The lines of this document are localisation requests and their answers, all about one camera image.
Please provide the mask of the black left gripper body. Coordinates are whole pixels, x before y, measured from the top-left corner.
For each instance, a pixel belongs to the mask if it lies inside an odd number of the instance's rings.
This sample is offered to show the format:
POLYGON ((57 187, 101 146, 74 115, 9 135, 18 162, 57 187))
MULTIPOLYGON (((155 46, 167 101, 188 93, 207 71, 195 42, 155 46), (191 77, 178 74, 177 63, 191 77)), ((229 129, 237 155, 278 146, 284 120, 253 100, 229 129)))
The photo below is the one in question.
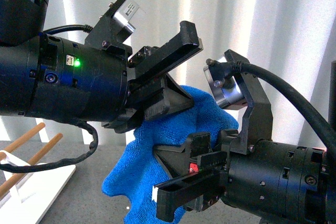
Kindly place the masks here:
POLYGON ((125 133, 142 123, 128 109, 127 57, 131 48, 96 49, 59 37, 40 35, 34 83, 34 117, 74 124, 101 122, 125 133))

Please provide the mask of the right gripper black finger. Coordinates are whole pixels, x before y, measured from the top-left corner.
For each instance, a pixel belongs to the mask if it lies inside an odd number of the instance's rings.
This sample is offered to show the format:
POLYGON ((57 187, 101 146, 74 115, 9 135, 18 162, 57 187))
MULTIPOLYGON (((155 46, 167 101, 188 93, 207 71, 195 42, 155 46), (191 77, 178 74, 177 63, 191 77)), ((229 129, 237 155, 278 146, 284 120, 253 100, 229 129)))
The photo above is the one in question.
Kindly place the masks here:
POLYGON ((173 221, 177 208, 198 212, 208 209, 225 192, 225 172, 225 166, 210 169, 191 166, 187 175, 155 185, 156 217, 163 221, 173 221))
POLYGON ((223 165, 227 160, 226 152, 211 148, 209 132, 192 133, 180 146, 156 145, 153 155, 169 178, 223 165))

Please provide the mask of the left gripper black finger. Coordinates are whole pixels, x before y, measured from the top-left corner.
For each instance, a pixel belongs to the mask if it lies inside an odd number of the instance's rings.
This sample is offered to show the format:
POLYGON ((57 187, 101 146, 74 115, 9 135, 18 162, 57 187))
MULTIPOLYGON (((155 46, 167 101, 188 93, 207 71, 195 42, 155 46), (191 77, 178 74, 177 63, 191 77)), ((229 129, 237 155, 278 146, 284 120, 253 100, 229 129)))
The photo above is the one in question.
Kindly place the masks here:
POLYGON ((147 82, 179 66, 203 50, 194 23, 180 22, 180 32, 161 47, 142 47, 129 61, 134 82, 147 82))
POLYGON ((153 121, 192 108, 194 100, 169 74, 164 74, 132 90, 128 106, 142 111, 145 120, 153 121))

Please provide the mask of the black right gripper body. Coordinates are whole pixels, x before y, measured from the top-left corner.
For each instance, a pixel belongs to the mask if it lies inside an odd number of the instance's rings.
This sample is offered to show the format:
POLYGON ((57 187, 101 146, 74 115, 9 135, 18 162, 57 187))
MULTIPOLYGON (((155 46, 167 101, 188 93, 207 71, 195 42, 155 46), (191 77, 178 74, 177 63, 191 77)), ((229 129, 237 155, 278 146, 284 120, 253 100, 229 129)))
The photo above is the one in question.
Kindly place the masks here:
POLYGON ((211 147, 207 132, 190 134, 187 149, 197 197, 185 205, 203 211, 218 201, 264 219, 329 219, 331 179, 324 150, 260 140, 254 151, 230 151, 235 132, 211 147))

